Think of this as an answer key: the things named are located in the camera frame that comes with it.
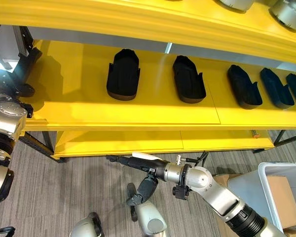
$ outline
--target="black wire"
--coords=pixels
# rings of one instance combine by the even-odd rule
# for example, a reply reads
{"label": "black wire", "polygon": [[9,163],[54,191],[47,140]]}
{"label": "black wire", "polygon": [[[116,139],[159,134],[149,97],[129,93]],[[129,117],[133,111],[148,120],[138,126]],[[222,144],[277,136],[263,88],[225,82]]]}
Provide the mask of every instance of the black wire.
{"label": "black wire", "polygon": [[208,154],[209,154],[209,152],[203,151],[201,157],[197,158],[198,162],[195,163],[195,166],[198,166],[200,164],[200,162],[202,162],[202,167],[204,167]]}
{"label": "black wire", "polygon": [[12,237],[14,235],[14,227],[4,227],[0,229],[0,234],[7,234],[6,237]]}

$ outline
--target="yellow shelf board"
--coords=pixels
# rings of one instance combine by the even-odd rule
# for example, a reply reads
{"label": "yellow shelf board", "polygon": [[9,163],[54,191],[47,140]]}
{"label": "yellow shelf board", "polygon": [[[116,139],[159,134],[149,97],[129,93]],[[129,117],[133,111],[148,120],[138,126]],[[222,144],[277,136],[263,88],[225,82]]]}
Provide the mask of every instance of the yellow shelf board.
{"label": "yellow shelf board", "polygon": [[[106,92],[109,63],[120,48],[40,40],[43,52],[29,76],[36,93],[22,98],[34,116],[25,130],[244,130],[296,129],[296,104],[272,105],[259,78],[260,66],[239,64],[258,81],[263,105],[240,108],[227,78],[230,62],[190,57],[203,72],[206,98],[179,100],[172,70],[176,55],[136,50],[141,76],[137,96],[118,101]],[[273,69],[285,84],[290,72]]]}
{"label": "yellow shelf board", "polygon": [[240,14],[214,0],[0,0],[0,24],[173,42],[296,63],[296,33],[268,9],[255,2]]}
{"label": "yellow shelf board", "polygon": [[273,148],[266,130],[258,130],[260,138],[253,138],[250,130],[181,131],[184,150],[237,150]]}
{"label": "yellow shelf board", "polygon": [[[23,101],[34,108],[31,126],[142,126],[152,124],[219,124],[210,90],[201,103],[187,104],[177,96],[172,69],[176,55],[136,50],[140,59],[137,96],[119,101],[107,94],[109,63],[121,48],[42,41],[43,56],[27,83],[36,92]],[[202,65],[197,64],[199,71]]]}
{"label": "yellow shelf board", "polygon": [[[230,67],[230,63],[212,61],[210,64],[206,65],[204,74],[207,73],[213,78],[208,79],[208,84],[221,126],[236,124],[238,127],[247,127],[248,125],[260,127],[269,124],[270,127],[273,127],[271,125],[283,128],[296,127],[296,99],[294,95],[292,94],[295,101],[294,106],[285,110],[277,108],[271,102],[261,80],[260,71],[263,67],[246,64],[237,65],[248,73],[251,82],[258,82],[258,88],[263,104],[253,110],[244,110],[240,108],[232,94],[231,86],[227,78],[227,70]],[[283,85],[287,84],[286,76],[291,72],[279,69],[272,69],[272,71],[280,78]]]}
{"label": "yellow shelf board", "polygon": [[60,131],[55,158],[107,154],[273,148],[267,131]]}

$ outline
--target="floor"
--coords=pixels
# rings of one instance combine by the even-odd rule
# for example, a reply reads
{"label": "floor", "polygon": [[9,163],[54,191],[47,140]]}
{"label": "floor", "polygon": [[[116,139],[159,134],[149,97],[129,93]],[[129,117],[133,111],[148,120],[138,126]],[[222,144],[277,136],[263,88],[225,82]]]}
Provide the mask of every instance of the floor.
{"label": "floor", "polygon": [[[273,140],[278,131],[270,132]],[[288,131],[283,138],[296,135]],[[200,153],[185,156],[195,158]],[[175,161],[176,154],[159,157]],[[296,142],[254,155],[251,151],[211,152],[205,167],[213,174],[247,173],[264,161],[296,162]],[[0,227],[14,226],[16,237],[68,237],[76,222],[96,211],[107,237],[139,237],[125,205],[126,185],[139,185],[141,171],[109,163],[104,157],[70,158],[56,163],[18,142],[10,169],[15,179],[0,203]],[[172,237],[220,237],[215,214],[200,196],[172,196],[173,184],[159,182],[152,197]]]}

